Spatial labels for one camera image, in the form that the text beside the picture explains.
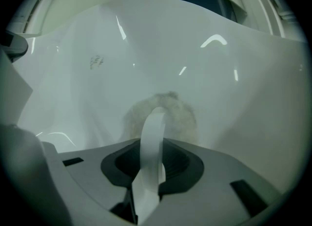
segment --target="gray plastic part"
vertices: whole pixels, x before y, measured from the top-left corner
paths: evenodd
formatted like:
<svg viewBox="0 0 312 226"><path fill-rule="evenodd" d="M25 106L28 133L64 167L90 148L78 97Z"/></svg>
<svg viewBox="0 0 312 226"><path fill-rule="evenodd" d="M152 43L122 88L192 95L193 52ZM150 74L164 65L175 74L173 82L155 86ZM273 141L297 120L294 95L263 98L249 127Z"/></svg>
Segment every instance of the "gray plastic part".
<svg viewBox="0 0 312 226"><path fill-rule="evenodd" d="M60 153L62 161L81 158L83 162L67 166L66 169L79 186L105 209L110 210L123 202L127 189L113 185L101 170L102 160L109 154L134 143L129 140L96 149Z"/></svg>
<svg viewBox="0 0 312 226"><path fill-rule="evenodd" d="M102 159L137 139L84 151L58 154L17 127L0 127L3 166L15 187L39 213L55 225L133 225L108 210L123 202L126 188L112 185L101 171ZM205 166L202 177L187 192L163 195L142 225L255 225L280 204L280 194L265 179L235 158L185 142L172 143L196 154ZM83 162L65 166L62 161ZM267 209L250 216L230 183L245 180Z"/></svg>
<svg viewBox="0 0 312 226"><path fill-rule="evenodd" d="M185 142L170 140L196 154L204 163L201 179L187 192L164 195L143 225L235 226L250 219L230 183L245 180L268 204L280 197L265 179L235 158Z"/></svg>
<svg viewBox="0 0 312 226"><path fill-rule="evenodd" d="M87 160L88 162L92 163L90 159L88 159L87 156L94 156L96 155L98 149L93 149L93 150L86 150L89 151L88 153L83 153L84 151L77 151L77 152L69 152L67 153L68 155L74 154L74 153L82 153L81 158L85 158L85 160L81 163L68 166L66 167L62 160L61 157L66 158L66 154L58 154L54 145L50 143L43 142L44 146L44 153L45 157L49 166L49 171L51 173L51 176L53 178L55 187L59 194L61 195L67 210L70 214L72 224L75 226L89 226L89 225L114 225L114 226L125 226L125 225L132 225L131 223L121 220L119 217L116 215L112 214L108 210L105 209L107 204L104 204L104 206L99 203L97 200L93 199L91 197L91 194L100 194L100 191L96 190L96 187L92 184L96 184L97 179L95 180L91 179L89 180L90 186L88 186L89 190L86 192L83 187L85 185L84 182L78 183L77 180L80 180L79 177L83 176L84 174L87 175L87 172L90 171L89 168L85 169L80 169L80 175L75 176L76 180L72 178L72 176L69 174L68 169L70 167L74 166L79 166L82 165L83 163L86 163ZM100 167L98 165L99 169L99 177L102 177L103 174L100 173ZM110 191L108 188L110 186L106 187L103 185L101 187L101 191L107 190L108 192Z"/></svg>

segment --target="black rectangular slot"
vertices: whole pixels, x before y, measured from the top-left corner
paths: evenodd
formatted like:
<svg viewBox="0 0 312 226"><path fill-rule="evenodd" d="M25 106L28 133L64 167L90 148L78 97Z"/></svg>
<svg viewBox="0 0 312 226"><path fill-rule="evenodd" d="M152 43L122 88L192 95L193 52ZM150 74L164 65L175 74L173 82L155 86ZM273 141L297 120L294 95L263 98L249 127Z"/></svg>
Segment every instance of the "black rectangular slot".
<svg viewBox="0 0 312 226"><path fill-rule="evenodd" d="M124 201L122 203L116 204L113 208L110 209L110 211L124 220L137 225L137 215L133 201L132 188L127 190Z"/></svg>
<svg viewBox="0 0 312 226"><path fill-rule="evenodd" d="M260 213L268 206L245 180L231 182L230 185L251 217Z"/></svg>
<svg viewBox="0 0 312 226"><path fill-rule="evenodd" d="M81 159L81 158L72 158L72 159L64 160L64 161L63 161L63 164L64 164L65 166L71 166L71 165L80 163L80 162L82 162L82 161L83 161L83 159Z"/></svg>

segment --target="curved white panel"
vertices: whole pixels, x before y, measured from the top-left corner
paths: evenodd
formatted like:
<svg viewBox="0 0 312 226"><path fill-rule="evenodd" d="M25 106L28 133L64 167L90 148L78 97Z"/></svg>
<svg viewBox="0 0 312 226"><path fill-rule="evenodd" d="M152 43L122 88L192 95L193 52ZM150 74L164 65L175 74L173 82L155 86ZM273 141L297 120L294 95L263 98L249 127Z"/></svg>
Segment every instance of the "curved white panel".
<svg viewBox="0 0 312 226"><path fill-rule="evenodd" d="M158 106L173 114L166 137L229 153L281 191L307 152L304 43L180 0L95 6L31 40L15 64L34 89L19 126L59 152L137 136Z"/></svg>

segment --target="black slot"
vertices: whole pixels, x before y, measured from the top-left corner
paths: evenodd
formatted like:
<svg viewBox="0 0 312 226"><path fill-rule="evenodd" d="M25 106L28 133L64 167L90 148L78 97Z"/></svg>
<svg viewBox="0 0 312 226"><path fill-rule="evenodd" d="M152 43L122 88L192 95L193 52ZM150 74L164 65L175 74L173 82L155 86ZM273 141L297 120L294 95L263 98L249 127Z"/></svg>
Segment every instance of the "black slot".
<svg viewBox="0 0 312 226"><path fill-rule="evenodd" d="M231 182L230 185L251 217L257 215L268 206L245 180Z"/></svg>
<svg viewBox="0 0 312 226"><path fill-rule="evenodd" d="M140 170L140 140L107 155L101 170L113 185L130 188Z"/></svg>
<svg viewBox="0 0 312 226"><path fill-rule="evenodd" d="M116 204L112 209L110 209L110 211L124 220L137 225L137 215L133 202L132 188L127 190L124 201Z"/></svg>
<svg viewBox="0 0 312 226"><path fill-rule="evenodd" d="M81 158L72 158L72 159L64 160L64 161L63 161L63 164L64 164L65 166L71 166L71 165L80 163L80 162L82 162L82 161L83 161L83 159L81 159Z"/></svg>
<svg viewBox="0 0 312 226"><path fill-rule="evenodd" d="M159 185L160 199L163 195L188 191L204 173L204 163L195 154L163 140L162 163L166 171L166 181Z"/></svg>

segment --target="glossy white surface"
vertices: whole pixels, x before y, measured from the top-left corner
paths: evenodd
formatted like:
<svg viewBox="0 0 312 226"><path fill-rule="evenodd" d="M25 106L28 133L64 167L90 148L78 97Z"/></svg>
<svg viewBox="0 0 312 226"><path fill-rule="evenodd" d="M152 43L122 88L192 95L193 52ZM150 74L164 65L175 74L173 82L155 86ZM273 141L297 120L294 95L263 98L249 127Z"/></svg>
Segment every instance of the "glossy white surface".
<svg viewBox="0 0 312 226"><path fill-rule="evenodd" d="M34 89L19 126L58 152L129 139L131 108L142 106L144 121L161 106L151 97L172 91L174 123L192 131L166 137L226 152L280 191L301 167L310 125L304 43L179 0L95 6L28 41L14 64Z"/></svg>

